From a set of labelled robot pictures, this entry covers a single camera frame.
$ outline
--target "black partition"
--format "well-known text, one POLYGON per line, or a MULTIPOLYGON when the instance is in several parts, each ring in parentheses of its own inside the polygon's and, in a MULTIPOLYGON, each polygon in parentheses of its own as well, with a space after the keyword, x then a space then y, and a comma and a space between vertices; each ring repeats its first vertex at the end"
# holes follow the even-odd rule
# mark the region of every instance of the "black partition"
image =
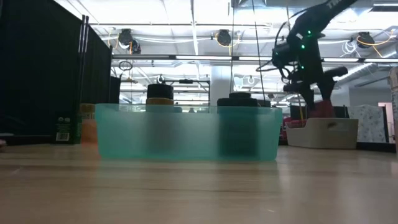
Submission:
POLYGON ((59 113, 109 101, 110 49, 90 29, 82 61, 81 27, 53 0, 3 0, 0 133, 52 135, 59 113))

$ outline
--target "wooden table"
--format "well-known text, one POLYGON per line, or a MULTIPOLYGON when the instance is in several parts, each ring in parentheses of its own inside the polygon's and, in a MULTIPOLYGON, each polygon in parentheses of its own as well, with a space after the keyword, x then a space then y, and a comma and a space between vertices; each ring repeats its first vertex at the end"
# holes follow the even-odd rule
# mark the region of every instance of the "wooden table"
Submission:
POLYGON ((396 224, 398 160, 281 147, 275 162, 101 161, 90 147, 8 147, 0 223, 396 224))

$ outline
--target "teal plastic container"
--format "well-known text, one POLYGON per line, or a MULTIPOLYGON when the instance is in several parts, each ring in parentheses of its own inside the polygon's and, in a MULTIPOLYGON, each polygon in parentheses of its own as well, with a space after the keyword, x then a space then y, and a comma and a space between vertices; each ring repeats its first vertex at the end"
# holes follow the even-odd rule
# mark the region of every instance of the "teal plastic container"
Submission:
POLYGON ((104 159, 276 158, 281 109, 194 106, 193 110, 196 113, 168 105, 96 105, 99 153, 104 159))

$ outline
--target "white plastic bin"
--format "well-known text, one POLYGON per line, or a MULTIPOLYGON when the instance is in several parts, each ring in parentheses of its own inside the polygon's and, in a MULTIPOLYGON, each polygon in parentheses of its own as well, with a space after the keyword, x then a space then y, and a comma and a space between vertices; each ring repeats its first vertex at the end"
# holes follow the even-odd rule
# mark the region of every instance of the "white plastic bin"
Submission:
POLYGON ((356 149, 357 119, 310 118, 304 128, 286 127, 290 146, 316 149, 356 149))

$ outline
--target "ceiling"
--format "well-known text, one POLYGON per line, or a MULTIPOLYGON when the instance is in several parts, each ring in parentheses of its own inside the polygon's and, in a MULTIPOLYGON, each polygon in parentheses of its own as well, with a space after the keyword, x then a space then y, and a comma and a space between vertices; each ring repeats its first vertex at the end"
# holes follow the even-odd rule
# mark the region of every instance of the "ceiling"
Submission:
MULTIPOLYGON (((267 0, 267 5, 262 0, 255 0, 256 15, 252 7, 245 3, 242 7, 230 7, 231 0, 56 0, 77 17, 82 14, 90 16, 90 23, 97 34, 104 39, 106 44, 112 45, 114 54, 128 54, 117 46, 117 36, 121 29, 132 29, 132 35, 136 38, 142 49, 141 54, 148 55, 240 55, 257 56, 257 41, 254 21, 257 22, 259 36, 259 49, 262 57, 270 56, 274 46, 276 33, 284 21, 287 20, 287 12, 293 13, 318 4, 315 0, 267 0), (220 29, 229 29, 234 39, 234 47, 220 47, 212 37, 220 29)), ((374 4, 394 4, 398 1, 359 0, 352 8, 345 10, 323 31, 326 37, 320 39, 320 53, 322 57, 380 57, 373 48, 352 48, 347 45, 350 38, 356 38, 358 32, 368 31, 376 43, 388 42, 377 46, 378 51, 387 52, 395 46, 398 39, 395 38, 398 31, 393 19, 398 17, 398 12, 375 12, 371 9, 374 4)), ((289 28, 282 29, 280 36, 287 35, 289 28)), ((146 66, 147 63, 138 63, 142 66, 134 66, 130 72, 124 72, 118 68, 119 61, 114 61, 114 72, 117 76, 123 74, 137 80, 138 84, 123 83, 122 90, 145 90, 145 86, 155 82, 162 74, 169 79, 200 79, 211 77, 211 63, 183 63, 179 66, 146 66)), ((325 70, 336 67, 336 64, 325 64, 325 70)), ((256 64, 234 65, 235 89, 261 91, 259 74, 255 72, 256 64)), ((370 75, 362 81, 378 76, 370 75)), ((385 88, 386 82, 372 84, 375 88, 385 88)), ((265 91, 281 91, 283 83, 278 72, 264 75, 265 91)), ((203 90, 198 85, 187 87, 189 90, 203 90)), ((123 93, 122 97, 142 93, 123 93)), ((206 94, 186 94, 187 98, 202 100, 206 94)))

